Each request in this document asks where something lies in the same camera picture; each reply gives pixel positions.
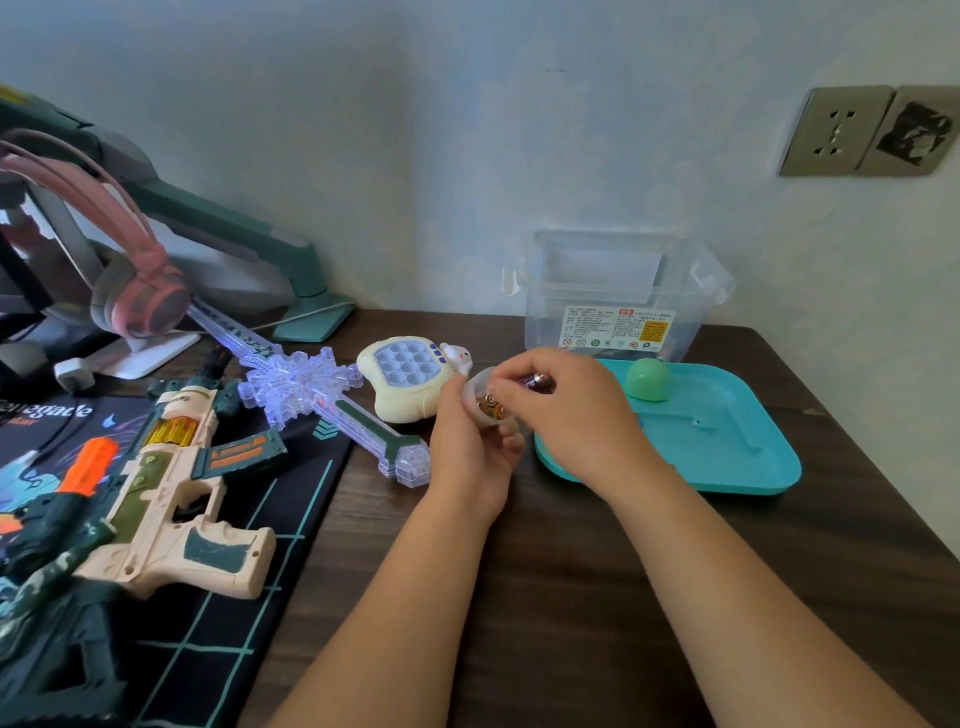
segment power outlet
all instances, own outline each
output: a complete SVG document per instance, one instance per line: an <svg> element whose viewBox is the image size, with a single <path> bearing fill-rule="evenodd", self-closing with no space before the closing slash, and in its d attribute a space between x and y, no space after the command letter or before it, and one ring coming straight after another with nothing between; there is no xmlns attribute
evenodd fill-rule
<svg viewBox="0 0 960 728"><path fill-rule="evenodd" d="M862 177L920 177L960 135L960 86L904 85L857 170Z"/></svg>
<svg viewBox="0 0 960 728"><path fill-rule="evenodd" d="M780 173L785 177L853 174L870 149L893 93L888 85L814 88Z"/></svg>

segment dark brown tabletop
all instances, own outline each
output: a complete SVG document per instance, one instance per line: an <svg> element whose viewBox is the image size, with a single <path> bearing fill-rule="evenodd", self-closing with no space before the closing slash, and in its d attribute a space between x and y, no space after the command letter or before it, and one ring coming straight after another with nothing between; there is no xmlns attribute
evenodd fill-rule
<svg viewBox="0 0 960 728"><path fill-rule="evenodd" d="M403 334L465 346L481 368L523 351L522 318L406 311L354 313L327 343L349 363L370 343ZM208 348L197 345L160 375L191 373ZM782 496L709 501L927 719L960 726L960 564L755 331L703 327L686 361L743 378L804 468ZM143 386L101 391L139 394ZM372 408L371 387L355 396ZM427 437L430 426L410 431ZM373 458L354 448L242 728L267 722L359 599L422 495L384 479ZM711 724L611 511L528 450L480 568L450 725Z"/></svg>

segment white label sticker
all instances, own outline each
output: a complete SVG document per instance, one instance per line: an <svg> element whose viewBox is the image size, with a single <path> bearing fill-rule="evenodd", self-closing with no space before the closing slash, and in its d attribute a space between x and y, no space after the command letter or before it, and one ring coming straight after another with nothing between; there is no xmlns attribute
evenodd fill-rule
<svg viewBox="0 0 960 728"><path fill-rule="evenodd" d="M560 346L658 352L674 315L673 311L653 308L569 305L560 331Z"/></svg>

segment teal tray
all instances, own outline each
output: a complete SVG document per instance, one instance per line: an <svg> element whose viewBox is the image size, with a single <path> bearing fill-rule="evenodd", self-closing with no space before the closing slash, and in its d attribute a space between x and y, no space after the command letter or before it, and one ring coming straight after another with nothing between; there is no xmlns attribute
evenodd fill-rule
<svg viewBox="0 0 960 728"><path fill-rule="evenodd" d="M620 384L633 362L599 359ZM667 364L670 398L627 399L650 442L698 491L775 496L800 480L800 458L738 376L705 364ZM535 434L550 471L577 481Z"/></svg>

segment pop-it game console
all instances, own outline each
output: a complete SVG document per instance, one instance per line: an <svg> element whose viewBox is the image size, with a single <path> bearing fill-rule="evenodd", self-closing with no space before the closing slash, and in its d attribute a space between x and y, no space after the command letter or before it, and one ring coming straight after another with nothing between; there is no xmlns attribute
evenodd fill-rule
<svg viewBox="0 0 960 728"><path fill-rule="evenodd" d="M455 373L467 374L472 363L463 347L437 346L420 336L378 341L357 357L360 374L376 392L376 416L395 424L436 415L440 388Z"/></svg>

